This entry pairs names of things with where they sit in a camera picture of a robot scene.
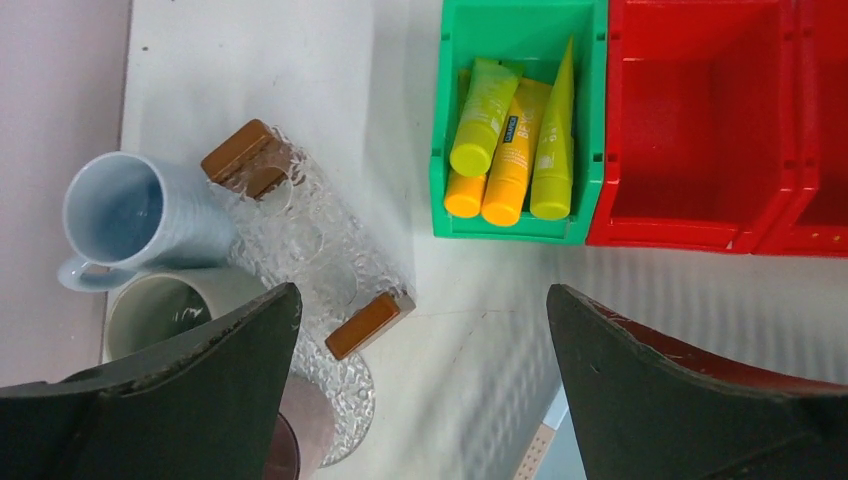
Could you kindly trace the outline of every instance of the cup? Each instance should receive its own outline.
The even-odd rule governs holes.
[[[200,268],[147,274],[115,298],[106,319],[106,361],[219,318],[265,292],[258,278],[237,268]]]
[[[290,373],[278,413],[263,478],[309,479],[333,445],[333,405],[318,385]]]
[[[62,210],[76,256],[58,271],[71,290],[103,292],[140,271],[223,264],[236,229],[199,166],[103,154],[71,181]],[[94,265],[106,273],[87,273]]]

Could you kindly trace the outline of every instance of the plastic container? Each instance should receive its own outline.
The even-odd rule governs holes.
[[[757,253],[848,256],[848,2],[798,1],[803,172]]]
[[[796,186],[790,0],[611,0],[592,245],[746,253]]]
[[[603,183],[606,0],[445,0],[430,157],[433,232],[438,237],[583,244]],[[575,179],[572,214],[540,220],[524,204],[512,227],[482,216],[459,218],[444,207],[448,156],[457,123],[459,71],[474,57],[518,61],[525,77],[552,84],[568,39],[575,42]]]

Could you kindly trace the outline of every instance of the tube cap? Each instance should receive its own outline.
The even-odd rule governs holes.
[[[483,203],[483,191],[486,189],[486,176],[463,177],[451,171],[448,177],[448,189],[445,193],[445,210],[461,218],[480,215]]]
[[[520,185],[489,180],[483,198],[483,218],[498,227],[515,225],[521,219],[521,207],[526,194],[527,189]]]
[[[456,132],[451,150],[451,167],[462,176],[477,177],[489,171],[498,145],[495,132],[480,124],[469,124]]]
[[[542,220],[562,220],[571,213],[572,182],[548,177],[533,180],[530,189],[530,213]]]

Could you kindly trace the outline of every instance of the wooden block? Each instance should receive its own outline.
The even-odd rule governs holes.
[[[259,199],[287,178],[293,148],[253,119],[200,162],[213,182]]]
[[[409,312],[415,303],[409,296],[394,298],[384,292],[330,334],[324,341],[336,360],[367,347]]]

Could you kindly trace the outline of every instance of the white surface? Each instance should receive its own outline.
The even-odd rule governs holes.
[[[418,309],[366,349],[376,419],[329,478],[507,478],[559,373],[554,281],[712,351],[848,381],[848,262],[441,240],[427,164],[441,2],[136,2],[123,148],[196,164],[247,120],[306,148]]]
[[[129,3],[0,1],[0,386],[97,365],[105,296],[56,281],[62,195],[118,145]]]

